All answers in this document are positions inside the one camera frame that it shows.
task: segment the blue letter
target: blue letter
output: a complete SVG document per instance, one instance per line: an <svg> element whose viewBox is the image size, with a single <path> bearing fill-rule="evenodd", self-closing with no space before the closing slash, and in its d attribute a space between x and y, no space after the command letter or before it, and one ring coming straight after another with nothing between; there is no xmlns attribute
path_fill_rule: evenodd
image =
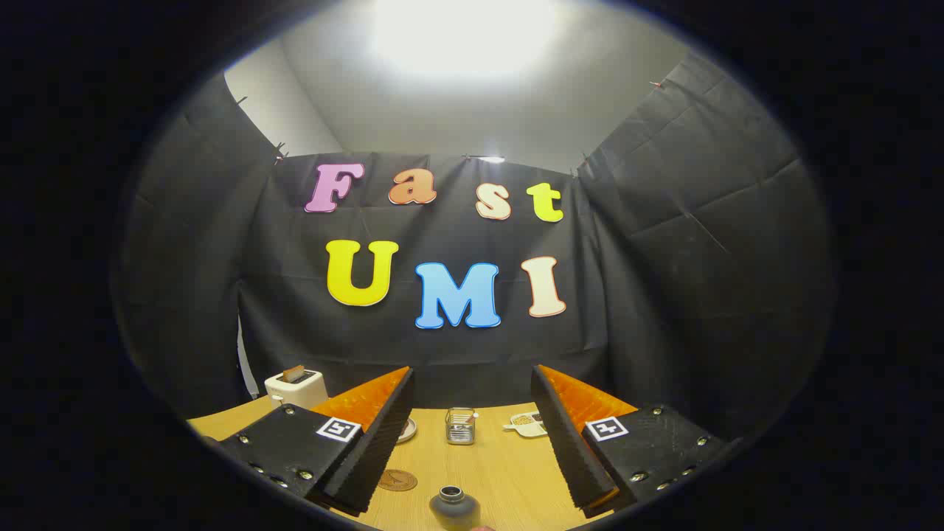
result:
<svg viewBox="0 0 944 531"><path fill-rule="evenodd" d="M449 319L449 324L459 326L465 308L469 303L472 309L465 324L472 328L490 328L501 323L501 317L495 313L495 276L498 266L494 264L475 264L465 274L462 287L456 283L438 263L420 264L416 274L423 279L423 309L416 320L419 328L442 328L443 318L439 317L439 306Z"/></svg>

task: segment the coaster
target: coaster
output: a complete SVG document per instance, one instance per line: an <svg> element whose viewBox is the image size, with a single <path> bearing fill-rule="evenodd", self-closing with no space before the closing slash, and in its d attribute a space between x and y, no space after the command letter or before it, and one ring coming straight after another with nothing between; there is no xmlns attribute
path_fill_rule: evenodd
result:
<svg viewBox="0 0 944 531"><path fill-rule="evenodd" d="M386 488L387 490L410 490L411 488L416 487L416 476L407 471L387 469L383 471L383 475L380 476L380 483L378 486L381 488Z"/></svg>

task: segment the small vase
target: small vase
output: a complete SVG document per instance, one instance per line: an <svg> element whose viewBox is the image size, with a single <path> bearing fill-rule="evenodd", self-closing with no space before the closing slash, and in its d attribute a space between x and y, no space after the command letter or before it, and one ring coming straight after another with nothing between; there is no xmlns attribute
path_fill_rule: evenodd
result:
<svg viewBox="0 0 944 531"><path fill-rule="evenodd" d="M439 489L430 500L430 509L446 531L468 531L479 525L479 502L452 485Z"/></svg>

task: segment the ceiling light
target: ceiling light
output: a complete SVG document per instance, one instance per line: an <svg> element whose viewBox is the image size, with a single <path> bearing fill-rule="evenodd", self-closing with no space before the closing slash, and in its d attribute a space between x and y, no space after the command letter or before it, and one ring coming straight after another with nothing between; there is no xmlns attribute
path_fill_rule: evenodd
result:
<svg viewBox="0 0 944 531"><path fill-rule="evenodd" d="M546 0L376 2L373 53L412 76L519 76L556 33Z"/></svg>

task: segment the black curtain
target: black curtain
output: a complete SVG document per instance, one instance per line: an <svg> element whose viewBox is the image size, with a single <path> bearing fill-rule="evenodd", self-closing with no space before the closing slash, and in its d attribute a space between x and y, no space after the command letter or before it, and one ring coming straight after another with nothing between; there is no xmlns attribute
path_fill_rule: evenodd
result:
<svg viewBox="0 0 944 531"><path fill-rule="evenodd" d="M364 176L336 199L331 213L307 213L316 166L362 163ZM411 168L434 176L436 198L427 204L394 205L393 177ZM476 188L505 186L512 214L493 220L476 212ZM561 193L555 201L564 218L542 221L525 190L546 182ZM262 381L302 363L325 373L329 395L404 365L415 368L416 407L483 407L531 401L531 365L543 363L593 385L612 390L606 352L603 285L598 246L580 186L568 175L512 163L465 157L328 154L291 157L276 166L258 202L246 243L240 315L253 374ZM331 240L361 244L352 280L373 278L370 242L399 245L391 287L379 303L345 306L329 294ZM553 256L555 283L567 309L552 317L531 317L531 284L521 263ZM416 266L442 263L460 285L469 267L498 267L494 280L494 328L422 330L422 281Z"/></svg>
<svg viewBox="0 0 944 531"><path fill-rule="evenodd" d="M185 417L249 399L236 282L276 153L220 74L171 115L143 161L113 274L115 305L144 380Z"/></svg>
<svg viewBox="0 0 944 531"><path fill-rule="evenodd" d="M795 145L743 87L696 54L661 85L579 168L607 292L627 294L607 304L615 385L723 437L757 433L822 353L832 229Z"/></svg>
<svg viewBox="0 0 944 531"><path fill-rule="evenodd" d="M187 106L143 172L130 220L121 303L145 378L186 417L248 400L236 315L257 383L298 363L337 394L416 369L417 407L529 402L542 363L630 403L665 401L723 437L773 420L822 349L834 299L829 224L796 148L709 61L688 56L571 176L513 163L379 153L291 157L232 100L222 77ZM307 213L315 167L362 163L332 213ZM436 199L393 205L393 176L426 168ZM476 187L504 185L512 215L475 210ZM564 219L538 219L525 190L561 192ZM369 307L327 291L325 244L400 245L391 289ZM554 256L554 317L528 315L521 262ZM414 268L456 283L498 266L496 328L413 324Z"/></svg>

